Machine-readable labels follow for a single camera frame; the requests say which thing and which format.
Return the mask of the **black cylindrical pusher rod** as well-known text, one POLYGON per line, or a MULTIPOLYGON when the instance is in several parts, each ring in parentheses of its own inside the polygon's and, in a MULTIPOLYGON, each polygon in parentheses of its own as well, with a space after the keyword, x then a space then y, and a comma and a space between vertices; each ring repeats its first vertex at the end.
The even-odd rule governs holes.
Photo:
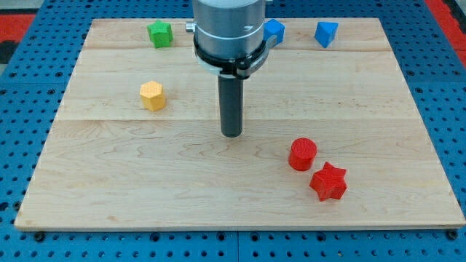
POLYGON ((243 81, 218 77, 221 132, 228 138, 242 133, 243 81))

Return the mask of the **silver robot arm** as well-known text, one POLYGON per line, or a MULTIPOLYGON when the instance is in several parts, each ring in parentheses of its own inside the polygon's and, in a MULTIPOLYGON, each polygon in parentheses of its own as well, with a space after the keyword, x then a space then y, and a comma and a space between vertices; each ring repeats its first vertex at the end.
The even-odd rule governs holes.
POLYGON ((243 82, 266 61, 277 37, 264 39, 266 0, 193 0, 194 51, 205 70, 217 76, 221 133, 241 135, 243 82))

